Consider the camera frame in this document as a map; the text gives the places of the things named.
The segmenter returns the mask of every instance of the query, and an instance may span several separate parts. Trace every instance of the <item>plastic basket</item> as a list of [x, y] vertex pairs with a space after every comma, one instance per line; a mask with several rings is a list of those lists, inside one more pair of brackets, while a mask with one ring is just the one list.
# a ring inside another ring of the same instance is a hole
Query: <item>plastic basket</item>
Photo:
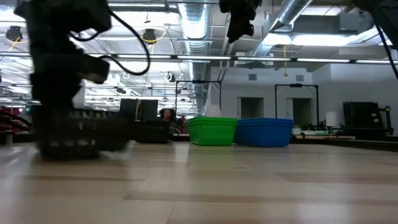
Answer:
[[100, 151], [122, 151], [129, 142], [129, 126], [119, 113], [83, 110], [32, 108], [35, 138], [44, 157], [90, 159]]
[[175, 123], [166, 121], [136, 121], [134, 139], [138, 143], [168, 143], [175, 132]]
[[242, 119], [238, 121], [234, 142], [256, 147], [289, 145], [293, 120], [274, 118]]
[[188, 121], [190, 140], [199, 146], [230, 146], [236, 121], [236, 118], [192, 118]]

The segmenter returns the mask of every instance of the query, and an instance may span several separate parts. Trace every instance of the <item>wooden floor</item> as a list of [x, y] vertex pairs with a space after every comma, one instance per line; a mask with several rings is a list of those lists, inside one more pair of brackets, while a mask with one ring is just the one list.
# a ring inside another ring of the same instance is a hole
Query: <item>wooden floor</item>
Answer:
[[398, 154], [134, 144], [96, 161], [0, 148], [3, 224], [397, 224]]

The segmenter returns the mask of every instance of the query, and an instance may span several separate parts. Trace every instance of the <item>ventilation pipe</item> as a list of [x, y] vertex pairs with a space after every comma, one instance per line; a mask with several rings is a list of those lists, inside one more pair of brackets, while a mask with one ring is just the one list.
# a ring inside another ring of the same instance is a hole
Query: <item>ventilation pipe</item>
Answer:
[[[303, 13], [305, 8], [311, 4], [312, 0], [284, 0], [282, 2], [281, 8], [278, 10], [278, 16], [275, 21], [269, 26], [266, 34], [281, 28], [283, 26], [287, 26], [296, 21], [296, 19]], [[255, 50], [252, 51], [252, 57], [265, 57], [273, 48], [273, 45], [265, 44], [264, 40], [260, 42], [260, 44], [256, 47]]]
[[[207, 39], [210, 26], [209, 4], [179, 4], [181, 24], [186, 39]], [[186, 42], [185, 49], [188, 55], [208, 55], [210, 44], [206, 42]], [[191, 80], [209, 80], [210, 67], [206, 63], [189, 63]], [[193, 85], [198, 114], [203, 114], [206, 105], [206, 91], [208, 85]]]
[[176, 4], [134, 4], [134, 3], [109, 3], [109, 8], [114, 12], [171, 12], [179, 14]]

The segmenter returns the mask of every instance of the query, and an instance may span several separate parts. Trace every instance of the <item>door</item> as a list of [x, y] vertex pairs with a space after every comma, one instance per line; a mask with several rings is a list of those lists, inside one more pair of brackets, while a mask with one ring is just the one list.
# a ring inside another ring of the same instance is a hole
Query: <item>door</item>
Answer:
[[238, 98], [238, 119], [263, 118], [264, 99], [263, 98]]
[[303, 127], [311, 122], [311, 99], [293, 99], [293, 120], [294, 124]]

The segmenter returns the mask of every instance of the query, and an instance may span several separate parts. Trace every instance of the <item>metal frame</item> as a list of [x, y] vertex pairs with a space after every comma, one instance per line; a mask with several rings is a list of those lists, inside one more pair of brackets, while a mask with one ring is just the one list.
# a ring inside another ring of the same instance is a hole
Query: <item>metal frame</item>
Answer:
[[178, 97], [178, 84], [179, 83], [192, 83], [192, 84], [206, 84], [206, 83], [218, 83], [220, 86], [219, 93], [220, 93], [220, 110], [221, 110], [221, 81], [201, 81], [201, 80], [192, 80], [192, 81], [176, 81], [175, 82], [175, 115], [177, 116], [177, 97]]
[[275, 85], [275, 118], [278, 118], [278, 95], [277, 95], [277, 89], [278, 86], [288, 86], [291, 88], [302, 88], [302, 87], [315, 87], [317, 90], [317, 124], [319, 125], [319, 86], [318, 85], [303, 85], [303, 84], [276, 84]]
[[[104, 54], [94, 53], [88, 54], [93, 57], [99, 57]], [[106, 54], [111, 55], [118, 60], [145, 62], [146, 55], [144, 54]], [[28, 52], [0, 52], [1, 57], [31, 57]], [[285, 58], [285, 57], [239, 57], [234, 55], [151, 55], [153, 62], [184, 62], [190, 60], [191, 62], [202, 61], [240, 61], [240, 62], [295, 62], [295, 63], [350, 63], [360, 65], [389, 65], [388, 60], [362, 60], [362, 59], [335, 59], [335, 58]]]

